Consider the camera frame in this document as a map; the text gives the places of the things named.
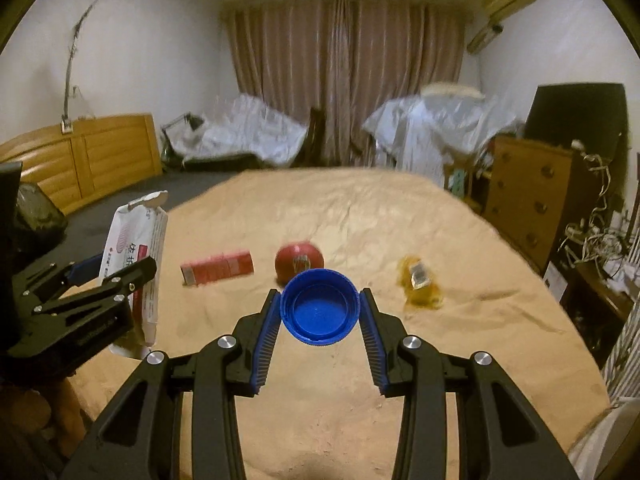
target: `black monitor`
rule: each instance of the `black monitor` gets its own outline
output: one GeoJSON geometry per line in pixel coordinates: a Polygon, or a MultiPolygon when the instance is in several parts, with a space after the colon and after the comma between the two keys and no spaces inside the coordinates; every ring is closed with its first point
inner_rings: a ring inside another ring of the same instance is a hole
{"type": "Polygon", "coordinates": [[[14,302],[11,233],[21,173],[21,162],[0,164],[0,351],[10,348],[20,338],[14,302]]]}
{"type": "Polygon", "coordinates": [[[571,83],[538,87],[524,136],[567,149],[578,139],[587,153],[610,161],[627,130],[623,84],[571,83]]]}

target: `red cardboard box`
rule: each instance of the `red cardboard box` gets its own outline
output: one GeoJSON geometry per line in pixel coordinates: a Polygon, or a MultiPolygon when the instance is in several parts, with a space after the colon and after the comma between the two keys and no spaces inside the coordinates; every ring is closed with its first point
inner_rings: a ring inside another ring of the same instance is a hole
{"type": "Polygon", "coordinates": [[[188,262],[180,266],[185,285],[204,285],[235,276],[254,273],[254,261],[249,251],[219,254],[206,260],[188,262]]]}

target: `white wall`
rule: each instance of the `white wall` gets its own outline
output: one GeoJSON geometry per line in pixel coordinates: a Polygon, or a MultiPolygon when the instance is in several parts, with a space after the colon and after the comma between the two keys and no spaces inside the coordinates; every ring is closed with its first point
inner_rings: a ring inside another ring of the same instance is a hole
{"type": "MultiPolygon", "coordinates": [[[[37,0],[0,55],[0,142],[60,121],[72,28],[92,0],[37,0]]],[[[156,126],[238,91],[216,0],[100,0],[78,43],[72,118],[151,112],[156,126]]]]}
{"type": "Polygon", "coordinates": [[[629,111],[626,204],[636,192],[640,151],[640,59],[602,0],[538,0],[508,18],[479,56],[482,91],[525,120],[536,88],[564,82],[621,82],[629,111]]]}
{"type": "Polygon", "coordinates": [[[465,51],[462,55],[462,66],[460,67],[458,83],[480,89],[480,58],[478,56],[472,56],[466,51],[466,46],[475,33],[474,24],[468,24],[465,29],[465,51]]]}

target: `mattress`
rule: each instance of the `mattress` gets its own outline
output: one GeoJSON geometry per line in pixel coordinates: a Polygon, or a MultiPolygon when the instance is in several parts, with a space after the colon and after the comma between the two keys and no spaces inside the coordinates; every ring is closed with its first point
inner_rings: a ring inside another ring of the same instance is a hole
{"type": "MultiPolygon", "coordinates": [[[[326,266],[370,287],[381,311],[401,318],[441,352],[491,353],[567,450],[609,404],[595,362],[562,308],[485,221],[422,176],[385,170],[245,172],[169,214],[160,271],[156,348],[199,351],[260,310],[276,287],[273,259],[311,240],[326,266]],[[255,273],[183,286],[180,263],[250,250],[255,273]],[[443,291],[437,310],[405,304],[398,261],[417,254],[443,291]]],[[[108,350],[72,377],[91,416],[137,362],[108,350]]],[[[327,347],[306,346],[284,328],[266,385],[237,398],[247,478],[390,478],[402,399],[373,385],[359,327],[327,347]]],[[[448,402],[449,478],[457,477],[454,404],[448,402]]],[[[190,399],[183,409],[181,470],[190,477],[190,399]]]]}

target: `gray carpet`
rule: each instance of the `gray carpet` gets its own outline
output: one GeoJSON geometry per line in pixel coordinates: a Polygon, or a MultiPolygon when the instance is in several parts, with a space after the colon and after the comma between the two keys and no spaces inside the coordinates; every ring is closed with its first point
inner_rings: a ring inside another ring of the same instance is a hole
{"type": "Polygon", "coordinates": [[[119,206],[133,199],[153,191],[167,190],[169,198],[163,208],[170,210],[230,179],[235,174],[219,172],[166,173],[143,180],[109,195],[69,215],[69,226],[62,243],[36,260],[20,274],[31,276],[50,263],[64,266],[69,262],[80,262],[101,253],[107,240],[113,214],[119,206]]]}

